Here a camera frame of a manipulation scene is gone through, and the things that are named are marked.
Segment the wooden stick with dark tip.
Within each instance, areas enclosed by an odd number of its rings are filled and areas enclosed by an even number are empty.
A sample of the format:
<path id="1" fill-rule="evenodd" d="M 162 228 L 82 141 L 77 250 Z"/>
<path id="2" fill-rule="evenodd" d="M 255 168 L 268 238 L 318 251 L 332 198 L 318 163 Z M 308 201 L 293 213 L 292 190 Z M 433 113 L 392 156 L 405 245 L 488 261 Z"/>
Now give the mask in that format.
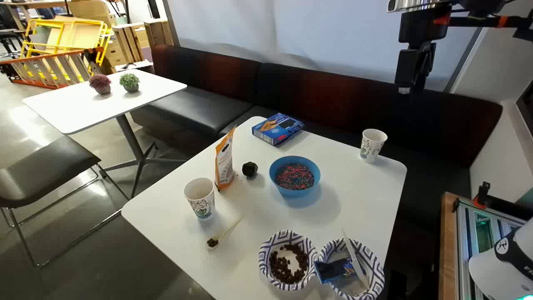
<path id="1" fill-rule="evenodd" d="M 222 238 L 225 238 L 243 218 L 238 218 L 237 221 L 233 221 L 228 228 L 225 228 L 223 231 L 220 231 L 218 235 L 212 236 L 207 240 L 208 248 L 215 248 Z"/>

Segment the blue cookie box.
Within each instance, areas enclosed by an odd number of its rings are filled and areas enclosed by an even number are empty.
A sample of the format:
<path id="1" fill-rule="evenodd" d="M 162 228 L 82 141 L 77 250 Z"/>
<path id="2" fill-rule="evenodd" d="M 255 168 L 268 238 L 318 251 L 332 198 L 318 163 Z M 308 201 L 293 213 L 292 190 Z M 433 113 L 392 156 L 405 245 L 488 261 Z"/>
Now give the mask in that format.
<path id="1" fill-rule="evenodd" d="M 278 146 L 298 135 L 303 130 L 303 123 L 298 118 L 285 113 L 275 113 L 267 120 L 252 126 L 252 133 L 267 141 L 268 145 Z"/>

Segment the wooden edged metal cart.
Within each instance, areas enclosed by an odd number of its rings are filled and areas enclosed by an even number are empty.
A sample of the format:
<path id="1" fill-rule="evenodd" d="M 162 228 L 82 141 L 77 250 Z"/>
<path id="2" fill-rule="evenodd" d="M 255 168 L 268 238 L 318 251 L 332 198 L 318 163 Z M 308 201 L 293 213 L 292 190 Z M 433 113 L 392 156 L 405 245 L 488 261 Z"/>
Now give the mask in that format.
<path id="1" fill-rule="evenodd" d="M 440 218 L 438 300 L 490 300 L 470 276 L 468 260 L 518 230 L 533 210 L 490 193 L 483 181 L 473 198 L 445 191 Z"/>

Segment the green potted plant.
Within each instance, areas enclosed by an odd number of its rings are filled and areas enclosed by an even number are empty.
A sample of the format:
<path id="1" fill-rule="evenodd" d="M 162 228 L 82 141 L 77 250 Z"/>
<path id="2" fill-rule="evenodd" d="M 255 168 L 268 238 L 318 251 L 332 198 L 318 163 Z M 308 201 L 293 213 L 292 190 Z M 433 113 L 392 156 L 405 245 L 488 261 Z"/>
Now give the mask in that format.
<path id="1" fill-rule="evenodd" d="M 120 76 L 120 85 L 128 91 L 128 93 L 137 93 L 138 91 L 138 76 L 133 73 L 125 73 Z"/>

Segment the dark blue packet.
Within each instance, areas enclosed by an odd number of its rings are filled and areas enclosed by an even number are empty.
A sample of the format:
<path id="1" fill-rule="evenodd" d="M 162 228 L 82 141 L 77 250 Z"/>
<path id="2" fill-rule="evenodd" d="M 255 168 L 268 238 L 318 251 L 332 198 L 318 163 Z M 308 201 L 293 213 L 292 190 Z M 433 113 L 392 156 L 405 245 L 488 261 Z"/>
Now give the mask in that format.
<path id="1" fill-rule="evenodd" d="M 333 261 L 315 261 L 317 275 L 322 283 L 335 283 L 343 278 L 355 278 L 357 271 L 350 258 Z"/>

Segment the white paper cup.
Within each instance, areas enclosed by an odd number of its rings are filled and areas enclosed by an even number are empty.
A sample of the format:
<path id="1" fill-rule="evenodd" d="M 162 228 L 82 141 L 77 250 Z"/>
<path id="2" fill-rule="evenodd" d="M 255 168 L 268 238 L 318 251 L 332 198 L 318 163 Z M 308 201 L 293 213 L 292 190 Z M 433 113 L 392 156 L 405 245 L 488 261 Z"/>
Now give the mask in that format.
<path id="1" fill-rule="evenodd" d="M 365 161 L 375 161 L 388 135 L 378 128 L 365 128 L 362 133 L 360 156 Z"/>
<path id="2" fill-rule="evenodd" d="M 195 178 L 185 185 L 185 198 L 200 220 L 207 220 L 215 211 L 215 186 L 210 178 Z"/>

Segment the orange snack pouch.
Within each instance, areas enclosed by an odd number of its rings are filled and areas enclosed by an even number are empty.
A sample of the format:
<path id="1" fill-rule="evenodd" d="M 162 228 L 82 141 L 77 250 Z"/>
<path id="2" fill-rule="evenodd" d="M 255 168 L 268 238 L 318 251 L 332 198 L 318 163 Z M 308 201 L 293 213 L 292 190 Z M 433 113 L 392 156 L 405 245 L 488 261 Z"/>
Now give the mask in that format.
<path id="1" fill-rule="evenodd" d="M 232 146 L 233 130 L 215 146 L 215 185 L 218 190 L 228 188 L 235 178 Z"/>

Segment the dark bench seat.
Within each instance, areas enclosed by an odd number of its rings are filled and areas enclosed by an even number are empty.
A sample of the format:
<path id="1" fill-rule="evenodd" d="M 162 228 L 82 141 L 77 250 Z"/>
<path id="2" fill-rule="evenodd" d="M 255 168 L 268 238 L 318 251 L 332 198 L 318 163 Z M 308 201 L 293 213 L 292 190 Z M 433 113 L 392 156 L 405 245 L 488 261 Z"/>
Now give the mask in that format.
<path id="1" fill-rule="evenodd" d="M 277 111 L 308 131 L 358 145 L 362 131 L 388 135 L 383 153 L 408 168 L 398 216 L 435 230 L 443 191 L 472 193 L 470 166 L 498 125 L 488 100 L 310 68 L 263 63 L 185 46 L 153 50 L 153 71 L 183 90 L 132 111 L 135 123 L 175 146 L 200 148 L 252 116 Z"/>

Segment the patterned plate with coffee beans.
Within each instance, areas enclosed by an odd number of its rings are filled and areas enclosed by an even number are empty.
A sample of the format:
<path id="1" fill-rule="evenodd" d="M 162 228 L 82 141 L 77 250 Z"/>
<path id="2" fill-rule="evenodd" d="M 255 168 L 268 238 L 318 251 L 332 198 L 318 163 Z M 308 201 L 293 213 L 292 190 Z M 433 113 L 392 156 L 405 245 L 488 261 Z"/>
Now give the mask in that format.
<path id="1" fill-rule="evenodd" d="M 282 230 L 258 248 L 258 270 L 280 291 L 298 291 L 315 276 L 318 251 L 302 233 Z"/>

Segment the white black cap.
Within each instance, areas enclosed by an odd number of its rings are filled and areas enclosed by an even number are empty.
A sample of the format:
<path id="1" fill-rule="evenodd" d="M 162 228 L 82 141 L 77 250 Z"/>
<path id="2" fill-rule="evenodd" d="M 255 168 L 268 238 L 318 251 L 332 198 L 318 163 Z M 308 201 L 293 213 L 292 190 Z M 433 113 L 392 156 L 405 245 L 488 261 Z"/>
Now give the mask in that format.
<path id="1" fill-rule="evenodd" d="M 490 300 L 533 295 L 533 218 L 468 260 L 470 276 Z"/>

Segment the blue bowl of candy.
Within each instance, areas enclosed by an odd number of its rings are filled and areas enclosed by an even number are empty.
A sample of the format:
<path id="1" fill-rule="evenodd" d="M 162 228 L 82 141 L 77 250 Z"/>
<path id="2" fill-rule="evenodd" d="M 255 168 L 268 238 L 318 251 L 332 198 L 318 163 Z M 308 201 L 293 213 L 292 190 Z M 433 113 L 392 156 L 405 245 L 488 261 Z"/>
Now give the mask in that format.
<path id="1" fill-rule="evenodd" d="M 318 165 L 307 156 L 280 156 L 270 165 L 270 180 L 285 198 L 310 195 L 317 190 L 320 178 Z"/>

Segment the yellow metal frame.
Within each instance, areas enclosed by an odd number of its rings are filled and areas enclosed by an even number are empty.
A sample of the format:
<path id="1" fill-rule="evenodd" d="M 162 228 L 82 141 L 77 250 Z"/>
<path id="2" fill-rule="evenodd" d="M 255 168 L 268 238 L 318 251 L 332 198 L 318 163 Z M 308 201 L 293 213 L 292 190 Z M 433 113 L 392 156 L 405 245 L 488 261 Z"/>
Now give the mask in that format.
<path id="1" fill-rule="evenodd" d="M 88 51 L 97 65 L 103 63 L 112 28 L 102 20 L 57 16 L 34 20 L 24 35 L 27 56 L 43 53 Z"/>

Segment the small black round object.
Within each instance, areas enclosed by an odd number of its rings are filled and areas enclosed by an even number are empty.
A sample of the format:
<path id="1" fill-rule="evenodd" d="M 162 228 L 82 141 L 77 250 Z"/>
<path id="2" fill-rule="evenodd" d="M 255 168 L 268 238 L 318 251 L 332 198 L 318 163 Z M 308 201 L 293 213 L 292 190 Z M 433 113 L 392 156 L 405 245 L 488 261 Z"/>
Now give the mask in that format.
<path id="1" fill-rule="evenodd" d="M 247 161 L 243 166 L 242 166 L 242 171 L 247 178 L 253 178 L 258 171 L 258 165 L 255 161 Z"/>

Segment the purple potted plant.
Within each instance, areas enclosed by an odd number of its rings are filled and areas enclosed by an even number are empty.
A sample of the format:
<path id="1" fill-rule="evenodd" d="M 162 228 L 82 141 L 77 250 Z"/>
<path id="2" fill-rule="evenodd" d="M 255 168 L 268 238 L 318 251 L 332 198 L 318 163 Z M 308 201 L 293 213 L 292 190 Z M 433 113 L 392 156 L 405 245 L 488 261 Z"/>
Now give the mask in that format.
<path id="1" fill-rule="evenodd" d="M 110 78 L 103 73 L 95 73 L 90 78 L 90 86 L 95 88 L 98 95 L 108 95 L 112 90 Z"/>

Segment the black chair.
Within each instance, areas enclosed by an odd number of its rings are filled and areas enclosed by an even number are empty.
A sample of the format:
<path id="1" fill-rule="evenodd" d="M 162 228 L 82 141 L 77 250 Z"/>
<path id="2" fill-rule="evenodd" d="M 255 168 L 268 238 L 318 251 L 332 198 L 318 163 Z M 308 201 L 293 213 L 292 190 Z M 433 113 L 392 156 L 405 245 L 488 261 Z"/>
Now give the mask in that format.
<path id="1" fill-rule="evenodd" d="M 67 253 L 70 248 L 77 246 L 82 240 L 88 235 L 97 231 L 100 226 L 107 225 L 112 218 L 118 215 L 113 211 L 112 215 L 105 216 L 102 221 L 93 225 L 87 233 L 80 238 L 67 245 L 57 255 L 47 258 L 45 261 L 37 261 L 29 241 L 22 231 L 22 225 L 37 215 L 43 213 L 45 210 L 52 208 L 53 205 L 65 200 L 65 196 L 57 198 L 50 205 L 40 208 L 34 215 L 17 220 L 15 208 L 22 208 L 32 205 L 48 195 L 50 191 L 57 190 L 58 186 L 65 185 L 67 181 L 78 176 L 82 171 L 97 166 L 95 178 L 88 181 L 88 185 L 95 181 L 108 180 L 125 200 L 128 195 L 117 185 L 117 181 L 108 175 L 108 171 L 100 165 L 100 158 L 82 146 L 70 136 L 62 136 L 30 155 L 24 156 L 22 160 L 15 161 L 14 165 L 0 170 L 0 208 L 2 215 L 10 228 L 15 228 L 20 241 L 29 255 L 29 260 L 34 266 L 42 268 Z"/>

